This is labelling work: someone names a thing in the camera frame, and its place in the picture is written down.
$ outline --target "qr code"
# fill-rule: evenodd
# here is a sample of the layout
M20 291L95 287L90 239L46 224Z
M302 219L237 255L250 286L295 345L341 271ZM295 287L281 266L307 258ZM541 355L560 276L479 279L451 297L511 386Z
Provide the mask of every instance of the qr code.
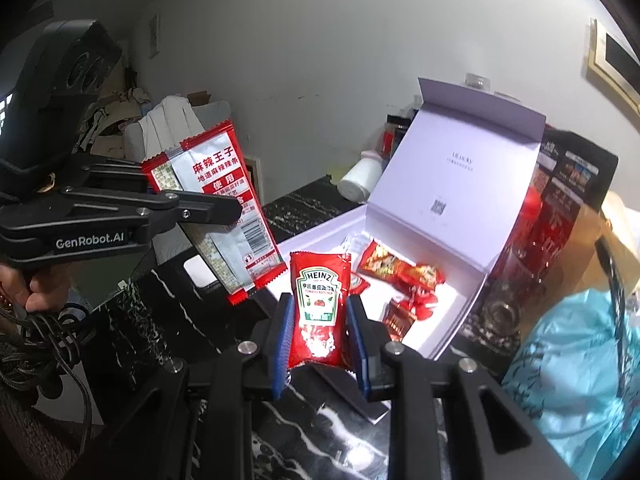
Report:
M446 208L447 204L441 202L440 200L434 200L433 205L431 206L431 211L436 213L436 215L440 216L444 213L444 208Z

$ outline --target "green label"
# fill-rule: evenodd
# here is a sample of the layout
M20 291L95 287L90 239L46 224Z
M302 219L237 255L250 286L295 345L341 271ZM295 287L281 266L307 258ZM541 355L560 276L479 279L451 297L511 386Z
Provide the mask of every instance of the green label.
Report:
M341 284L326 267L307 267L296 278L300 324L334 326Z

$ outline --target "white cup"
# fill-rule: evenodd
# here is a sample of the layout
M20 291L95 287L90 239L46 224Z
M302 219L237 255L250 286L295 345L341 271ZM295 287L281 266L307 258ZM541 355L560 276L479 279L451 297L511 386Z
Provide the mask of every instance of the white cup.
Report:
M340 182L338 191L347 200L365 203L382 176L382 157L376 152L362 152L362 158Z

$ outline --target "screw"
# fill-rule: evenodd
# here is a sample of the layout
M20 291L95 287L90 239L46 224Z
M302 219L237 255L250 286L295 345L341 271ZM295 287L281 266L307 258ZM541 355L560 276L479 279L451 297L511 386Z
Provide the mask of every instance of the screw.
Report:
M242 341L238 345L238 351L244 355L255 354L258 349L258 345L253 341Z
M476 363L471 357L465 357L458 361L458 366L463 372L472 374L478 370L478 363Z
M385 344L385 350L393 355L400 355L404 352L404 345L398 341L389 341Z
M171 372L172 374L177 374L180 370L184 368L184 361L179 357L175 359L169 359L164 363L164 369L167 372Z

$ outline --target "barcode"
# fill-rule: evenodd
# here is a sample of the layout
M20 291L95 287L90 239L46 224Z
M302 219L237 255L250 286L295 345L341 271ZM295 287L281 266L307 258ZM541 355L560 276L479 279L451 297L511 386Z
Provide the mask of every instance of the barcode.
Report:
M241 224L240 228L254 254L269 248L269 239L264 234L262 219L259 216L249 220L246 224Z
M444 213L444 208L446 208L447 204L441 202L440 200L434 200L433 205L431 206L431 211L436 213L436 215L440 216Z

